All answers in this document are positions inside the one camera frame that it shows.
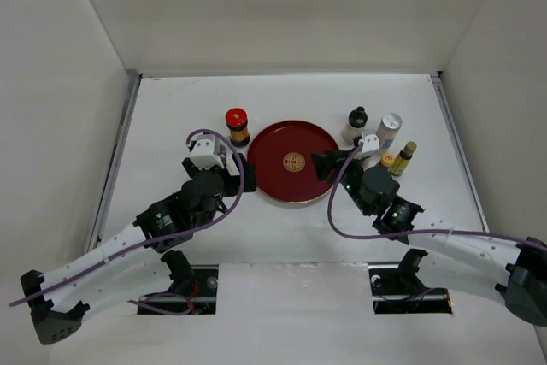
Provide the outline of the red lid sauce jar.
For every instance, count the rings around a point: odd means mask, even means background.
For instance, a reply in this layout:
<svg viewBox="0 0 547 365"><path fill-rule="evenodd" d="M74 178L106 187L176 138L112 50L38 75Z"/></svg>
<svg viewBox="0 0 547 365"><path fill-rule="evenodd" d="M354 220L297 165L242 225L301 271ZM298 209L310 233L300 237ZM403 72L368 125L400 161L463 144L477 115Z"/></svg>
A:
<svg viewBox="0 0 547 365"><path fill-rule="evenodd" d="M236 147L245 147L250 142L248 115L244 109L232 108L225 114L226 126L230 130L230 141Z"/></svg>

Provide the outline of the black cap white bottle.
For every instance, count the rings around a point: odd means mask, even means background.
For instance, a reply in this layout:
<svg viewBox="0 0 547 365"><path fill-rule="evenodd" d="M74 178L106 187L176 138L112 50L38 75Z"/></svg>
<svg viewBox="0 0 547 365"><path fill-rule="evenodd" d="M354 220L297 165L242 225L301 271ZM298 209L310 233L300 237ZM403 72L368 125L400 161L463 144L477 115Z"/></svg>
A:
<svg viewBox="0 0 547 365"><path fill-rule="evenodd" d="M354 139L362 134L368 121L368 114L364 107L357 106L351 110L342 132L343 140L347 144L354 144Z"/></svg>

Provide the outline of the yellow cap sauce bottle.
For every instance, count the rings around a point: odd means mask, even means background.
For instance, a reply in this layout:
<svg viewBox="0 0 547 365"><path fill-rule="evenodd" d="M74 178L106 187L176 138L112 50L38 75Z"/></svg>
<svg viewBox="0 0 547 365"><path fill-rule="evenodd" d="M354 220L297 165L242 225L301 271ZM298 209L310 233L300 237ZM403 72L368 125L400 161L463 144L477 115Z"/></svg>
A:
<svg viewBox="0 0 547 365"><path fill-rule="evenodd" d="M395 157L391 154L386 152L382 155L379 162L377 163L377 166L384 169L390 169L394 163Z"/></svg>

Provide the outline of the yellow label brown bottle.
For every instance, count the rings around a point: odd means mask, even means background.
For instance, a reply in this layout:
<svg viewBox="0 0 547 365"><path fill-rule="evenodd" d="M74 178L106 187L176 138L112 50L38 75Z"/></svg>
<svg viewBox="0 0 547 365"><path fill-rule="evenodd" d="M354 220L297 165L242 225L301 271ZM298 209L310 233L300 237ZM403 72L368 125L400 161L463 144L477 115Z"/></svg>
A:
<svg viewBox="0 0 547 365"><path fill-rule="evenodd" d="M390 173L393 176L401 176L407 166L409 165L410 160L412 159L415 151L417 149L417 144L414 141L409 141L398 153L397 157L394 160L390 168Z"/></svg>

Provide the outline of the white cylindrical shaker bottle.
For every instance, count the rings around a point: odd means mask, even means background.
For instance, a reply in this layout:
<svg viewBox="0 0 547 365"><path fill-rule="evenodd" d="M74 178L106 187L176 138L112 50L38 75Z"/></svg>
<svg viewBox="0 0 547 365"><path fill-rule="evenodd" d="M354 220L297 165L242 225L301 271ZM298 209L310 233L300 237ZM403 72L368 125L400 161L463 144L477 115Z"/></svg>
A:
<svg viewBox="0 0 547 365"><path fill-rule="evenodd" d="M376 136L379 140L379 149L388 151L403 124L402 118L395 113L386 113L382 116Z"/></svg>

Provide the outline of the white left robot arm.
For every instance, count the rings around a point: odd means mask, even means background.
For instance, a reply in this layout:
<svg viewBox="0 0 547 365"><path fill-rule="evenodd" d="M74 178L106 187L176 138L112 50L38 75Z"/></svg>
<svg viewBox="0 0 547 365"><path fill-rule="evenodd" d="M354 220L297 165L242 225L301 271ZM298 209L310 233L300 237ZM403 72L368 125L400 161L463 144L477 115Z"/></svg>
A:
<svg viewBox="0 0 547 365"><path fill-rule="evenodd" d="M244 155L232 156L232 175L218 156L205 168L197 157L183 165L190 178L179 191L151 204L110 240L64 266L20 278L38 341L52 345L72 336L85 321L118 303L136 303L150 294L183 295L193 270L178 245L222 221L239 201L256 190L256 167Z"/></svg>

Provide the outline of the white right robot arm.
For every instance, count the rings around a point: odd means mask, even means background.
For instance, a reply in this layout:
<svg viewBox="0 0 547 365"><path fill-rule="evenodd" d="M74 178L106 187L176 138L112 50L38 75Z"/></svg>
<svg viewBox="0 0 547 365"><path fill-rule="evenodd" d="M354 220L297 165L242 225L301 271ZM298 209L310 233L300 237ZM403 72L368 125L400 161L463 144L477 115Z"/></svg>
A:
<svg viewBox="0 0 547 365"><path fill-rule="evenodd" d="M489 299L521 320L546 325L546 244L536 238L468 231L400 197L383 168L364 169L357 152L326 150L311 156L318 180L343 187L365 216L374 238L408 246L396 273L413 293L445 288Z"/></svg>

